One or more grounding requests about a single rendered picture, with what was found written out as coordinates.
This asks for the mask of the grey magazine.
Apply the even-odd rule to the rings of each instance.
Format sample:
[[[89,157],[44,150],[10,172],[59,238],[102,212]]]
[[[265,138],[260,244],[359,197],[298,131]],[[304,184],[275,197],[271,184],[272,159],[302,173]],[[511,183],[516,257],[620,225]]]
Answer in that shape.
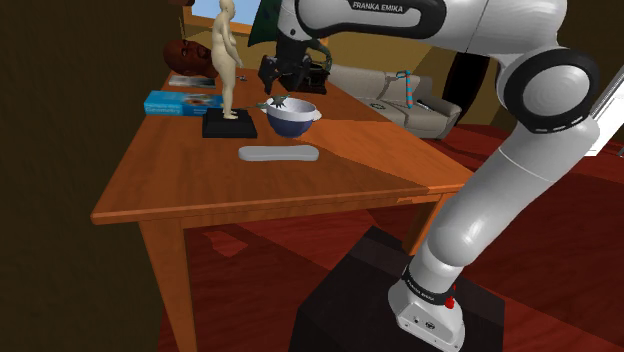
[[[214,89],[216,87],[214,78],[207,77],[192,77],[183,75],[172,75],[168,84],[176,87],[190,87],[201,89]]]

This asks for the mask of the green lizard toy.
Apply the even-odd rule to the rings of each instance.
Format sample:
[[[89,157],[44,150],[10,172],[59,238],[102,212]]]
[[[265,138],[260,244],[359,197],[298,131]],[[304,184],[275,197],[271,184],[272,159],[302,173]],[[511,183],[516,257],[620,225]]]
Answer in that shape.
[[[251,105],[251,108],[259,108],[259,109],[267,109],[269,106],[274,106],[275,108],[281,108],[284,106],[284,102],[286,99],[290,97],[289,94],[286,95],[272,95],[267,101],[262,103],[255,103]]]

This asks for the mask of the blue book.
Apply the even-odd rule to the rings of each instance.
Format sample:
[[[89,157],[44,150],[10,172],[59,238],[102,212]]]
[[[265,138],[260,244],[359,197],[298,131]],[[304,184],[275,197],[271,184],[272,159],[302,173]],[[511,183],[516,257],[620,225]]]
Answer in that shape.
[[[221,95],[151,91],[144,102],[146,115],[203,116],[209,108],[223,106]]]

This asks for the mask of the wooden table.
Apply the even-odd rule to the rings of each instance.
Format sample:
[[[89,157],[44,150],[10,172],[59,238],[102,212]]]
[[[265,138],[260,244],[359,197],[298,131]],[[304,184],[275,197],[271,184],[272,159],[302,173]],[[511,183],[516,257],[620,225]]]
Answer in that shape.
[[[97,225],[139,225],[166,309],[159,352],[287,352],[299,304],[396,212],[416,244],[469,171],[335,86],[310,101],[313,162],[246,162],[197,118],[148,116]]]

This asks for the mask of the grey oblong pad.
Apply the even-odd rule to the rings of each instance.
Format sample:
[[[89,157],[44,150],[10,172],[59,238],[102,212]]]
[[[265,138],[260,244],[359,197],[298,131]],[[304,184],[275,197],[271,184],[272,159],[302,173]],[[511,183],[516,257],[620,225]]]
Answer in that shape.
[[[243,161],[316,161],[319,150],[311,145],[244,146],[238,150]]]

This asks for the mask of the brown head sculpture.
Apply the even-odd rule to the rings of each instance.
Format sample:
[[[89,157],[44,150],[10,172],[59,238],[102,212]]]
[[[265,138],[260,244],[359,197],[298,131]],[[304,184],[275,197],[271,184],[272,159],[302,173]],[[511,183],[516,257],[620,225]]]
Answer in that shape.
[[[171,70],[180,75],[218,77],[211,50],[195,41],[177,39],[167,42],[163,48],[163,59]]]

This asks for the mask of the beige figure on black base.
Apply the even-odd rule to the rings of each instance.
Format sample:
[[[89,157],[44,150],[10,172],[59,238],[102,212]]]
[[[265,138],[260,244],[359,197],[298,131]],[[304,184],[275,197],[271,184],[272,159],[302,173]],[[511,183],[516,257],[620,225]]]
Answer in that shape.
[[[246,110],[238,116],[233,105],[233,91],[236,84],[236,68],[243,63],[236,49],[230,30],[230,21],[235,16],[233,0],[219,0],[220,13],[212,28],[212,64],[222,82],[222,105],[208,108],[203,116],[202,136],[204,138],[256,138],[257,131]]]

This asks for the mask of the blue and white bowl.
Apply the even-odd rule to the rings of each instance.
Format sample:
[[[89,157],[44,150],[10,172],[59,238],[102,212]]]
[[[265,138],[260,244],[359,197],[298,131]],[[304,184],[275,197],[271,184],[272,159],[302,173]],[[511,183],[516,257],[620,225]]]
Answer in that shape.
[[[305,100],[287,97],[280,107],[267,100],[266,115],[273,130],[282,137],[296,138],[322,117],[316,106]]]

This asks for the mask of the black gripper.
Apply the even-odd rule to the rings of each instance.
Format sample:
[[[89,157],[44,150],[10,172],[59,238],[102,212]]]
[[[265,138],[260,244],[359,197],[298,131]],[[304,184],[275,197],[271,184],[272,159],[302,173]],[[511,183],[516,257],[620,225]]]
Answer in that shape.
[[[309,62],[305,62],[308,49],[307,41],[299,41],[279,34],[277,36],[276,55],[264,55],[258,70],[258,77],[264,84],[264,92],[270,94],[273,82],[281,75],[281,84],[289,92],[309,92]]]

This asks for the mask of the dark robot stand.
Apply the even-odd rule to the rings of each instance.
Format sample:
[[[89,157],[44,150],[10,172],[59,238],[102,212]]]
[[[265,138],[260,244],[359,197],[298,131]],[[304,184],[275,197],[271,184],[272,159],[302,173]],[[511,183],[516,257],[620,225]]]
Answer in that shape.
[[[410,257],[372,226],[298,308],[289,352],[442,352],[399,327],[390,286]],[[466,337],[458,352],[503,352],[505,301],[459,277]]]

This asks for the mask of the beige sofa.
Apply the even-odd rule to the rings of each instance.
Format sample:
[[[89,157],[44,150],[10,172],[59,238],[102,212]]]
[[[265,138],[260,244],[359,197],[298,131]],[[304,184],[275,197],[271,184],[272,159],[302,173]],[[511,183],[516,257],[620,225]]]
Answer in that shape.
[[[421,139],[445,138],[461,113],[459,106],[432,94],[432,78],[427,76],[410,76],[411,108],[405,79],[395,72],[334,64],[328,81]]]

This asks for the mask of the black pot with green plant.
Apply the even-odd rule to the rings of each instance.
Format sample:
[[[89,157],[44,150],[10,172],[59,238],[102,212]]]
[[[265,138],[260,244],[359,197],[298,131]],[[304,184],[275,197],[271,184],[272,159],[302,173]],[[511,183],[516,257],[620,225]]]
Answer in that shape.
[[[297,17],[298,0],[261,0],[248,39],[248,46],[274,41],[277,36],[286,36],[299,41],[307,41],[308,49],[304,57],[309,62],[310,91],[307,93],[325,94],[325,82],[330,75],[332,56],[329,49],[318,38],[311,36]]]

